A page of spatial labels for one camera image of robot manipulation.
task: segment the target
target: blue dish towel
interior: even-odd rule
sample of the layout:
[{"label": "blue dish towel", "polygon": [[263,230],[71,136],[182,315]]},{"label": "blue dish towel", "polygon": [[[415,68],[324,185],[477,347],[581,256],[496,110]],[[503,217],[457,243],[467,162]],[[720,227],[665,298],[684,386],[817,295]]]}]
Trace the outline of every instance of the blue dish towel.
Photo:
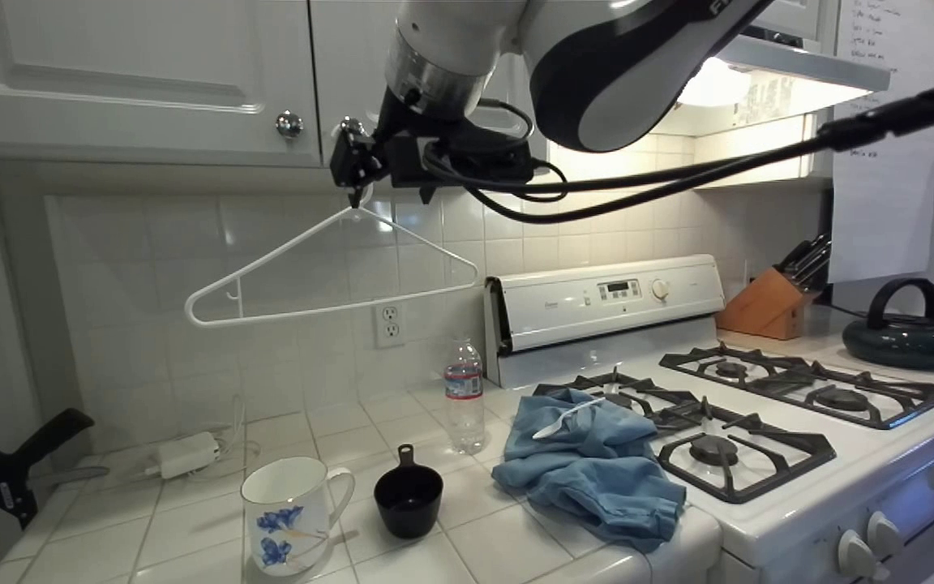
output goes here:
[{"label": "blue dish towel", "polygon": [[649,454],[655,425],[613,402],[597,402],[564,419],[561,432],[535,441],[564,409],[590,402],[587,393],[522,396],[503,464],[499,490],[535,509],[577,519],[603,542],[652,552],[675,535],[688,490],[665,480]]}]

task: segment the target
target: white hanger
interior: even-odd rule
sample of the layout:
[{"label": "white hanger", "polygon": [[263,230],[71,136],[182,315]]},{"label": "white hanger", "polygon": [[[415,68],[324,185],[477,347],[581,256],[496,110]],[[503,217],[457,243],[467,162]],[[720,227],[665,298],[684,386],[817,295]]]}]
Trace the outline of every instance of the white hanger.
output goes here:
[{"label": "white hanger", "polygon": [[[328,311],[370,308],[370,305],[386,305],[386,302],[431,298],[431,295],[464,292],[464,289],[473,289],[473,286],[477,286],[477,276],[480,276],[477,263],[470,263],[467,256],[461,256],[461,253],[454,253],[454,250],[444,250],[441,243],[435,243],[435,240],[428,240],[428,237],[422,237],[422,234],[412,234],[412,230],[392,224],[392,221],[383,217],[383,214],[373,214],[373,211],[366,208],[370,198],[373,198],[373,188],[363,195],[363,201],[360,201],[357,208],[341,208],[337,214],[311,224],[308,230],[295,234],[292,240],[279,243],[276,250],[263,253],[259,260],[253,260],[253,263],[246,263],[246,266],[240,266],[240,269],[214,279],[211,286],[191,292],[191,295],[185,298],[185,318],[188,318],[191,324],[198,324],[198,328],[234,328],[234,324],[263,324],[263,321],[285,321],[285,318],[308,318],[308,315],[328,315]],[[435,253],[441,253],[441,256],[467,266],[467,269],[470,269],[470,282],[441,286],[441,289],[425,289],[425,292],[409,292],[409,295],[383,295],[383,298],[366,298],[366,302],[347,302],[347,305],[305,308],[305,311],[276,311],[276,315],[246,315],[246,311],[243,311],[243,276],[269,266],[276,256],[282,256],[282,253],[289,253],[292,247],[311,240],[315,234],[328,230],[331,224],[337,224],[337,221],[347,217],[347,214],[366,214],[366,217],[373,217],[376,224],[386,224],[386,227],[392,227],[396,234],[405,234],[409,240],[425,243],[428,250],[435,250]],[[211,292],[224,292],[224,295],[237,305],[237,318],[211,318],[211,321],[208,321],[208,318],[198,318],[195,308],[198,308],[198,302],[201,302],[204,295],[211,295]]]}]

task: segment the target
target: stove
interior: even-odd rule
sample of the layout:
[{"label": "stove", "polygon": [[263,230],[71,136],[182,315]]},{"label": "stove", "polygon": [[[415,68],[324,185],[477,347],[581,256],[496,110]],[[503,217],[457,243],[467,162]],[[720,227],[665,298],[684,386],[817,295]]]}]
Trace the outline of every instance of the stove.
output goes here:
[{"label": "stove", "polygon": [[[486,376],[503,393],[587,389],[655,422],[652,457],[688,487],[691,539],[662,581],[833,584],[934,574],[934,376],[720,344],[710,256],[486,282]],[[697,565],[704,578],[668,571]]]},{"label": "stove", "polygon": [[662,367],[882,432],[934,409],[934,383],[846,373],[804,357],[765,357],[726,344],[665,354]]}]

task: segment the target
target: white mug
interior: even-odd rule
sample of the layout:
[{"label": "white mug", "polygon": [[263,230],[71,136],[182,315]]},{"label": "white mug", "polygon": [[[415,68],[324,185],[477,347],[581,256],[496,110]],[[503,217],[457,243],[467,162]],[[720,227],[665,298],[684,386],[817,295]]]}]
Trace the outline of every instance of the white mug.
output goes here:
[{"label": "white mug", "polygon": [[[328,487],[344,480],[344,493],[328,509]],[[331,548],[331,526],[344,513],[357,477],[347,467],[328,470],[315,457],[282,457],[243,480],[246,542],[259,571],[298,574]]]}]

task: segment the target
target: white tile countertop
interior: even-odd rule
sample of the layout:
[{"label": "white tile countertop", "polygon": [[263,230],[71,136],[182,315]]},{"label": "white tile countertop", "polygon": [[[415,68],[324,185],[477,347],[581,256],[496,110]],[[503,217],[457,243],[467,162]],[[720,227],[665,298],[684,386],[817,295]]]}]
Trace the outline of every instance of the white tile countertop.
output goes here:
[{"label": "white tile countertop", "polygon": [[[68,483],[0,561],[0,584],[256,584],[263,578],[243,548],[240,483],[276,457],[321,457],[357,470],[357,493],[341,516],[341,542],[295,581],[318,584],[512,584],[577,581],[603,565],[649,561],[610,548],[581,526],[538,516],[506,500],[490,467],[503,454],[519,396],[486,393],[490,444],[464,457],[438,425],[441,393],[386,402],[344,402],[311,415],[285,415],[217,432],[224,457],[178,477],[146,477],[149,448],[97,457],[110,474]],[[415,461],[444,477],[438,526],[418,539],[392,539],[373,506],[373,483],[396,467],[396,444],[415,444]]]}]

